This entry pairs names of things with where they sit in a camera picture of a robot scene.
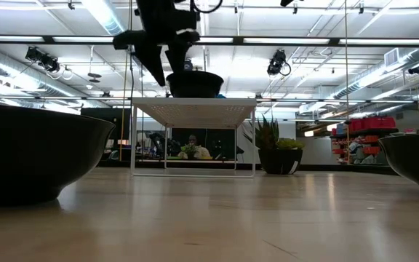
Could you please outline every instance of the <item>table leg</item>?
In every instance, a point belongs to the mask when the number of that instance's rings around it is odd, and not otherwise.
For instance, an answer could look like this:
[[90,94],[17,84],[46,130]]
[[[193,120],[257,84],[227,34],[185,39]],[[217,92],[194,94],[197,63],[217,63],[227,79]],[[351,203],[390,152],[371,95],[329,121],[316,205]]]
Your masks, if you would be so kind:
[[132,142],[131,145],[131,154],[130,154],[130,175],[134,175],[135,171],[135,145],[137,144],[137,107],[133,106],[133,115],[132,115]]

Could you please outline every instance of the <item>white table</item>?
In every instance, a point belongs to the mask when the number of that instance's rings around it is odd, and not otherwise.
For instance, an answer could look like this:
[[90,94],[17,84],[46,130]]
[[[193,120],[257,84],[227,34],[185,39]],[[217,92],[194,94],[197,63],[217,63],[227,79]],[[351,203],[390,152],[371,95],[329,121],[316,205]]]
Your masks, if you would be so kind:
[[237,175],[167,175],[167,174],[140,174],[135,172],[135,144],[137,143],[137,109],[154,118],[164,126],[164,167],[167,169],[167,136],[169,128],[201,128],[201,129],[230,129],[234,130],[244,120],[252,115],[253,130],[255,134],[256,99],[222,99],[222,98],[133,98],[132,129],[132,156],[130,172],[132,175],[142,176],[183,176],[183,177],[212,177],[212,178],[252,178],[255,175],[256,147],[253,143],[253,159],[251,176]]

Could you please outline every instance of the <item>black bowl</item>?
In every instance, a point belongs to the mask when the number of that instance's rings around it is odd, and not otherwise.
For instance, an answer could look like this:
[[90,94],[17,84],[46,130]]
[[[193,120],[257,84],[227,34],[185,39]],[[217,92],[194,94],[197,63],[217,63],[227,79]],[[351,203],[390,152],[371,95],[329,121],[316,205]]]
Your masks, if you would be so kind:
[[56,199],[96,166],[113,129],[90,117],[0,106],[0,205]]
[[419,185],[419,135],[381,138],[379,144],[392,169]]
[[224,83],[218,75],[205,71],[181,71],[166,80],[174,98],[215,98]]
[[303,150],[258,150],[261,167],[272,175],[291,175],[295,173],[302,161]]

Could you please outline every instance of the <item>wooden floor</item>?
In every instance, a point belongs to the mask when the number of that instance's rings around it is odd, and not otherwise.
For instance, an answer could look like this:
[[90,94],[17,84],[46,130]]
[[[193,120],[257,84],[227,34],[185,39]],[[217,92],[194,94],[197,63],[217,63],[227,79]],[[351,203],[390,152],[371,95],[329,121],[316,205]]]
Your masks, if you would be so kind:
[[0,261],[419,261],[419,188],[398,176],[131,178],[0,209]]

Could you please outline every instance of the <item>man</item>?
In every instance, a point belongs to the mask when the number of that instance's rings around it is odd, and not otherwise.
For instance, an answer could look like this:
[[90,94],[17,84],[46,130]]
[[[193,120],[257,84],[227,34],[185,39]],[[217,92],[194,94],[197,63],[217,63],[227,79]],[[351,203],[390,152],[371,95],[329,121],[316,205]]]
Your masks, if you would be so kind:
[[[208,151],[208,149],[206,149],[202,146],[198,146],[197,143],[198,143],[198,140],[196,139],[195,135],[190,135],[188,137],[188,144],[189,145],[195,145],[195,147],[196,147],[195,158],[196,159],[208,159],[208,158],[210,158],[211,155],[210,155],[210,152]],[[180,152],[179,157],[181,157],[182,159],[188,159],[187,154],[184,153],[184,152]]]

